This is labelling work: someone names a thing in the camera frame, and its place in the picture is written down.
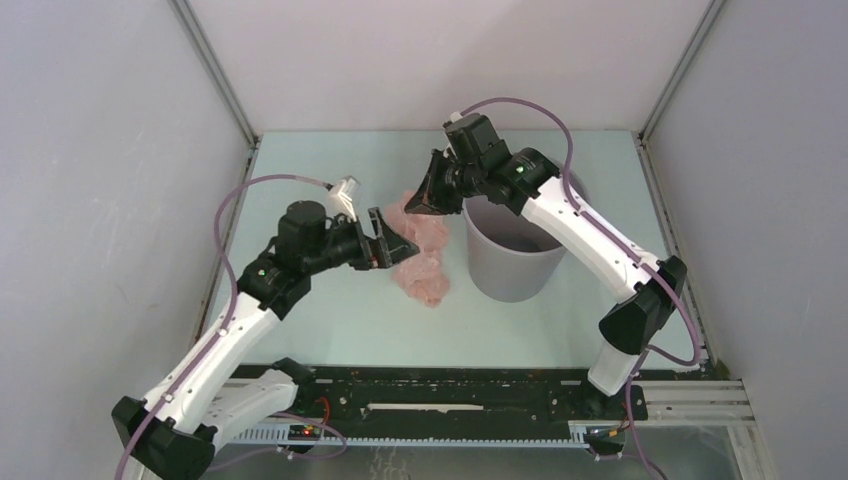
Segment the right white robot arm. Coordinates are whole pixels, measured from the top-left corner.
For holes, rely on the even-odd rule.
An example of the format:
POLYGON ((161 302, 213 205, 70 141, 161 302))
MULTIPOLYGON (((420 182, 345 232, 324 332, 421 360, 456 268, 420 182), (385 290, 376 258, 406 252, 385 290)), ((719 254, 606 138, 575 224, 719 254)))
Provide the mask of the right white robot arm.
POLYGON ((433 150, 405 212, 453 215, 469 199, 484 197, 541 228, 587 266, 616 304, 599 323, 601 348, 581 402, 593 417, 610 416, 653 336, 679 308, 685 263, 637 246, 576 195, 544 154, 533 148, 511 152, 486 116, 455 114, 444 133, 449 145, 433 150))

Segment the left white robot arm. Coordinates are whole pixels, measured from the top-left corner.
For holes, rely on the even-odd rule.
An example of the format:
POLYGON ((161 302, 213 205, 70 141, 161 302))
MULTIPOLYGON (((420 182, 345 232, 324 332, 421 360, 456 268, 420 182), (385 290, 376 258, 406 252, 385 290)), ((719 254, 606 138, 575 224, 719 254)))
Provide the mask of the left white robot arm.
POLYGON ((218 450, 277 412, 304 416, 316 403, 313 374, 290 358, 237 392, 219 392, 246 354, 311 289, 313 276, 342 265, 388 269, 418 254, 377 208, 374 234, 315 201, 291 204, 278 233, 249 263, 225 309, 186 357, 142 399, 123 397, 112 419, 132 458, 162 479, 198 479, 218 450))

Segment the pink plastic trash bag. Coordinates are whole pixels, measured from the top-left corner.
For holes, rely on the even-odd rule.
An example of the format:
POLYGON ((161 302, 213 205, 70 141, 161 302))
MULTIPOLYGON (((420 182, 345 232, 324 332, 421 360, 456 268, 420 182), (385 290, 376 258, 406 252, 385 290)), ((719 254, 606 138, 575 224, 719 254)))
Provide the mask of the pink plastic trash bag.
POLYGON ((406 213, 404 207, 413 194, 412 190, 406 190, 384 212, 388 225, 420 250, 394 270, 392 279, 409 297, 435 308, 450 289, 450 280, 443 271, 443 252, 449 243, 450 230, 441 216, 406 213))

